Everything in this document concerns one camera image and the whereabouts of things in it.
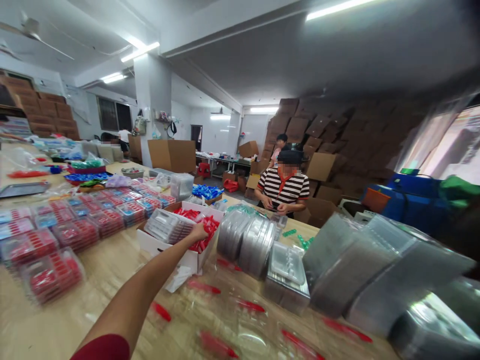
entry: tabletop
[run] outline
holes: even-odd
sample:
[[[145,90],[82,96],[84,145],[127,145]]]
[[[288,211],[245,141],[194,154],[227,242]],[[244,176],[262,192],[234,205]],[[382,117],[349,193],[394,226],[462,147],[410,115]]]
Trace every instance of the tabletop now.
[[[2,154],[15,144],[4,144]],[[119,173],[121,168],[142,167],[136,163],[114,163],[107,171]],[[36,178],[10,179],[6,177],[6,161],[0,159],[1,185],[49,181],[52,186],[64,182],[63,175],[47,175]],[[0,207],[23,206],[34,201],[34,197],[13,198],[0,201]],[[239,200],[223,196],[227,203],[234,205]],[[296,229],[304,239],[314,237],[319,229],[289,219],[285,232]],[[0,267],[0,311],[1,338],[0,359],[65,360],[70,358],[78,344],[102,313],[103,309],[136,271],[149,259],[149,255],[139,247],[136,226],[101,240],[98,244],[78,254],[82,262],[86,280],[72,288],[59,299],[42,307],[33,304],[25,296],[21,282],[4,266]],[[300,245],[295,236],[284,237],[280,241],[287,245]],[[373,343],[360,343],[346,335],[332,331],[322,322],[322,316],[307,308],[302,316],[296,316],[262,297],[262,282],[245,273],[217,268],[217,254],[211,252],[203,268],[204,275],[199,281],[215,284],[227,293],[244,294],[252,301],[258,301],[267,309],[268,328],[256,338],[268,348],[266,359],[278,359],[277,326],[286,324],[297,334],[323,352],[327,359],[397,359],[390,345],[384,340],[373,338]],[[221,303],[212,317],[205,317],[206,308],[200,307],[199,299],[191,298],[185,287],[174,294],[161,290],[155,300],[172,313],[170,323],[162,323],[149,313],[144,322],[132,359],[199,359],[193,355],[193,339],[199,326],[206,326],[222,333],[232,341],[241,338],[228,333],[225,327],[230,316],[228,308]],[[244,359],[255,356],[244,354]]]

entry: white box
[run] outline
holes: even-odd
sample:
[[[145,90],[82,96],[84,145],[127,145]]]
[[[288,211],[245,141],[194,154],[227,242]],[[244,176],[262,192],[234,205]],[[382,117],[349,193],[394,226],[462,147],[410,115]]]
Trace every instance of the white box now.
[[[165,210],[173,212],[174,210],[180,207],[186,210],[195,210],[195,211],[203,211],[206,209],[205,206],[182,201],[182,202],[177,202],[175,204],[167,206]],[[225,215],[223,211],[218,211],[215,209],[210,209],[210,214],[213,215],[213,219],[218,222],[220,222]],[[150,234],[146,233],[144,231],[145,223],[146,222],[143,222],[139,227],[137,227],[137,230],[136,230],[136,237],[138,239],[138,243],[140,244],[141,249],[147,251],[153,258],[154,256],[158,255],[162,251],[173,246],[166,242],[160,241],[155,237],[151,236]],[[189,267],[195,274],[202,275],[202,267],[204,266],[205,261],[207,261],[210,255],[210,252],[214,247],[215,236],[217,235],[215,234],[213,236],[213,238],[208,243],[208,246],[204,251],[202,251],[201,254],[195,251],[187,250],[185,255],[183,255],[183,257],[180,259],[178,263],[180,265]]]

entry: striped shirt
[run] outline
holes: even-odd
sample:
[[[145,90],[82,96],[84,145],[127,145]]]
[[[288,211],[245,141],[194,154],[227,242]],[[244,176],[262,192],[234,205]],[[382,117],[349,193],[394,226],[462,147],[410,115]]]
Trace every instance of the striped shirt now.
[[[295,204],[297,200],[307,200],[310,195],[309,178],[304,174],[283,179],[278,167],[270,167],[263,172],[258,188],[271,199],[276,210],[280,204]]]

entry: floor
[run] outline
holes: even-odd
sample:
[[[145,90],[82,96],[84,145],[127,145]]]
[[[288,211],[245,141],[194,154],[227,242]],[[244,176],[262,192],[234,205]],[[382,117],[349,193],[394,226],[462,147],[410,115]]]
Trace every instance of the floor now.
[[[222,186],[222,179],[219,177],[210,177],[203,179],[203,184],[207,186],[216,186],[219,187],[220,189],[223,188]],[[259,202],[258,200],[250,200],[247,199],[243,193],[240,191],[235,191],[235,192],[229,192],[228,196],[238,199],[238,200],[244,200],[245,202],[252,204],[252,205],[257,205]]]

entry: ceiling light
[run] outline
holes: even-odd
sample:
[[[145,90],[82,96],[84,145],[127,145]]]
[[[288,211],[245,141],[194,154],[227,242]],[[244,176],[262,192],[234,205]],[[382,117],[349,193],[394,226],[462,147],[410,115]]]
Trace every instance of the ceiling light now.
[[[114,76],[118,76],[118,75],[122,75],[122,73],[121,72],[114,72],[113,74],[101,77],[100,80],[102,80],[102,81],[107,80],[107,79],[113,78]]]
[[[132,52],[130,55],[127,55],[125,57],[122,57],[121,58],[121,62],[124,63],[124,62],[127,62],[128,60],[131,60],[131,59],[134,59],[134,58],[138,58],[140,55],[143,55],[145,53],[148,53],[150,50],[153,50],[155,48],[158,48],[160,46],[160,43],[157,41],[157,42],[154,42],[153,44],[150,44],[148,46],[145,46],[141,49],[138,49],[137,51],[134,51]]]
[[[268,113],[275,114],[279,108],[278,107],[252,107],[250,111],[252,113]]]
[[[230,115],[212,115],[210,120],[230,120]]]
[[[323,10],[311,12],[307,15],[306,21],[313,20],[313,19],[316,19],[316,18],[321,18],[321,17],[324,17],[326,15],[330,15],[330,14],[333,14],[333,13],[338,13],[340,11],[347,10],[347,9],[350,9],[350,8],[354,8],[354,7],[357,7],[357,6],[360,6],[360,5],[363,5],[363,4],[367,4],[367,3],[371,3],[371,2],[374,2],[374,1],[377,1],[377,0],[350,0],[350,1],[346,1],[346,2],[343,2],[341,4],[331,6],[331,7],[328,7],[326,9],[323,9]]]
[[[122,80],[122,79],[125,79],[125,78],[126,78],[125,75],[120,74],[120,75],[109,77],[109,78],[103,80],[103,82],[105,84],[110,84],[110,83],[113,83],[114,81]]]

